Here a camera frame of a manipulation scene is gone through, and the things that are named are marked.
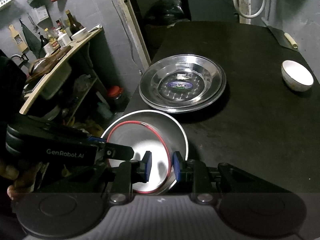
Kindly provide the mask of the person left hand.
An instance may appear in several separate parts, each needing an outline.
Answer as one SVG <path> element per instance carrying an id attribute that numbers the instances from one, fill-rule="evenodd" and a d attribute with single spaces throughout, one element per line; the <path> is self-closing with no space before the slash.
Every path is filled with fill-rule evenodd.
<path id="1" fill-rule="evenodd" d="M 1 163 L 1 177 L 11 181 L 7 188 L 7 195 L 11 200 L 18 200 L 30 187 L 31 180 L 16 168 Z"/>

